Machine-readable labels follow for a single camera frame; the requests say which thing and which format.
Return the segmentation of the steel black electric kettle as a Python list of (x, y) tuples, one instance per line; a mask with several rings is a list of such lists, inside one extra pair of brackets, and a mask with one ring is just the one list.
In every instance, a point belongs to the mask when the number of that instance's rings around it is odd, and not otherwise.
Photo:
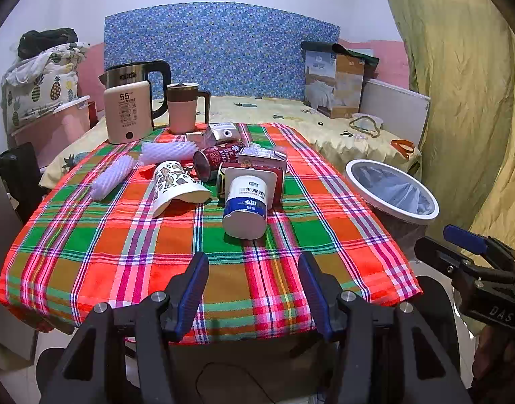
[(167, 86), (171, 83), (171, 74), (170, 65), (166, 61), (155, 59), (112, 66), (99, 75), (98, 79), (106, 89), (109, 89), (130, 83), (149, 81), (149, 74), (153, 72), (161, 73), (162, 77), (163, 100), (161, 105), (152, 111), (152, 118), (157, 119), (168, 110)]

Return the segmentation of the plaid red green tablecloth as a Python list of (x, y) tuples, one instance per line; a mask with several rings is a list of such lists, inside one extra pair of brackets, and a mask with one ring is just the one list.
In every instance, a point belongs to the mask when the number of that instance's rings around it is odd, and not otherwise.
[(297, 271), (303, 252), (342, 288), (380, 305), (420, 292), (411, 266), (370, 207), (305, 138), (283, 124), (244, 125), (245, 141), (288, 156), (281, 207), (265, 234), (227, 236), (216, 198), (173, 202), (152, 214), (152, 171), (142, 167), (102, 202), (89, 186), (137, 142), (102, 143), (64, 176), (17, 235), (0, 274), (0, 304), (34, 329), (70, 331), (92, 307), (138, 303), (167, 286), (197, 252), (209, 276), (187, 344), (269, 338), (313, 325)]

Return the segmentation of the yellow pineapple bed sheet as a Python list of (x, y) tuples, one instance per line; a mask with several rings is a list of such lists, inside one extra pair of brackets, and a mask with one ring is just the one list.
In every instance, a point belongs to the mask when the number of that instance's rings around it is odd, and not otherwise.
[[(404, 157), (391, 145), (397, 138), (394, 134), (382, 130), (378, 137), (372, 138), (352, 129), (348, 119), (331, 119), (298, 100), (213, 97), (210, 121), (277, 122), (297, 130), (339, 172), (344, 172), (350, 161), (368, 159), (390, 164), (418, 180), (422, 178), (423, 159), (419, 149)], [(40, 185), (52, 190), (75, 164), (106, 140), (106, 121), (100, 118), (96, 126), (56, 155), (45, 168)]]

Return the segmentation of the white blue yogurt cup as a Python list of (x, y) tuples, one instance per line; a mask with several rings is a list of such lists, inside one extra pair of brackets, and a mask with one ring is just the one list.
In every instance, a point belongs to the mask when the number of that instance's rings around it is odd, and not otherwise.
[(257, 240), (267, 227), (278, 175), (273, 171), (228, 167), (224, 174), (223, 228), (239, 240)]

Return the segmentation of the cardboard bedding box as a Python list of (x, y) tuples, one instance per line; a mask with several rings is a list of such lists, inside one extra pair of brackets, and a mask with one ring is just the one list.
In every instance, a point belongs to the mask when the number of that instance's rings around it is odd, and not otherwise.
[(360, 108), (365, 62), (349, 55), (305, 51), (305, 103), (331, 119)]

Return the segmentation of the black chair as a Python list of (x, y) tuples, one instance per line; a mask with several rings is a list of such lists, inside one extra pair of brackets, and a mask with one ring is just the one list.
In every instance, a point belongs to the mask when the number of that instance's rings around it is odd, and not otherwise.
[(26, 224), (46, 195), (46, 189), (40, 185), (42, 174), (33, 144), (26, 142), (2, 152), (0, 174), (8, 192), (18, 202), (19, 218)]

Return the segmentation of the pink storage box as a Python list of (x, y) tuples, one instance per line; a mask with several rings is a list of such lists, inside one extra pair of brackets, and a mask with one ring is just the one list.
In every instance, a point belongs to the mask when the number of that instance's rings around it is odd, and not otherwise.
[(62, 104), (12, 133), (18, 145), (33, 145), (38, 166), (44, 168), (56, 155), (81, 138), (97, 123), (97, 106), (90, 96)]

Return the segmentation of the red white milk carton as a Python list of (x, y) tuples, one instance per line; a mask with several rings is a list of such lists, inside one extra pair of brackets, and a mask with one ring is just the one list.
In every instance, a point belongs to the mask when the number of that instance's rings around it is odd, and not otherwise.
[(234, 162), (220, 164), (216, 176), (216, 197), (223, 202), (235, 174), (260, 177), (267, 186), (267, 207), (281, 205), (287, 171), (287, 155), (272, 149), (245, 148)]

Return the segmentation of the white flat panel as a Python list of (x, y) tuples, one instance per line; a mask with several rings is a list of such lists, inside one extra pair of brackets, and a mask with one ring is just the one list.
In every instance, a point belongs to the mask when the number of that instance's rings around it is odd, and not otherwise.
[(383, 129), (416, 147), (420, 145), (431, 99), (386, 82), (369, 79), (362, 89), (359, 112), (383, 121)]

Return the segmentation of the white round trash bin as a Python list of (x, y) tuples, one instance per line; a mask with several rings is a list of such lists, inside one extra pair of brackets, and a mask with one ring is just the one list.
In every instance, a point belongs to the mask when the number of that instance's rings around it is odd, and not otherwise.
[(415, 243), (440, 213), (433, 193), (413, 176), (382, 162), (353, 160), (346, 164), (345, 174), (406, 258), (414, 261)]

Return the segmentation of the black clothing pile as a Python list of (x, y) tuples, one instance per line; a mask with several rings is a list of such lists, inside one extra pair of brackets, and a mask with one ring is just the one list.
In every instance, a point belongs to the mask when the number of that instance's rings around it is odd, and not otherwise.
[(30, 59), (53, 46), (74, 42), (78, 42), (78, 36), (75, 30), (69, 27), (44, 31), (30, 30), (22, 34), (17, 56), (20, 59)]

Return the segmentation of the patterned paper cup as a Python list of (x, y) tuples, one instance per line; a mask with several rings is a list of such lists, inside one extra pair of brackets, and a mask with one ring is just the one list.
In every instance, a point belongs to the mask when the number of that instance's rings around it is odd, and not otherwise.
[(194, 180), (177, 161), (160, 163), (154, 171), (152, 217), (158, 218), (173, 200), (204, 203), (212, 193)]

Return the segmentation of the pineapple print pillow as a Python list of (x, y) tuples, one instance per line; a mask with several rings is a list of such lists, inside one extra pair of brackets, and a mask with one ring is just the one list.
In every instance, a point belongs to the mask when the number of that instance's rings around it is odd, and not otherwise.
[(7, 70), (2, 102), (9, 135), (77, 98), (77, 67), (89, 49), (86, 42), (53, 46)]

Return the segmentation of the white foam fruit net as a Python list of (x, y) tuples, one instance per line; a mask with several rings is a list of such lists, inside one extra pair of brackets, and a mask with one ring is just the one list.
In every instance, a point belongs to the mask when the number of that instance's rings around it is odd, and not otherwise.
[(97, 202), (105, 199), (133, 171), (136, 164), (137, 160), (130, 155), (117, 158), (91, 182), (91, 199)]
[(192, 141), (143, 142), (138, 163), (151, 165), (167, 161), (187, 162), (197, 151), (198, 146)]

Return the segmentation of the silver small carton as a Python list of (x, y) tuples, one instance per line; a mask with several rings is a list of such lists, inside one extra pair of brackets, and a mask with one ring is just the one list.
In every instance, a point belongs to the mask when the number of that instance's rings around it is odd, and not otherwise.
[(206, 148), (241, 140), (241, 134), (233, 122), (209, 123), (203, 134)]

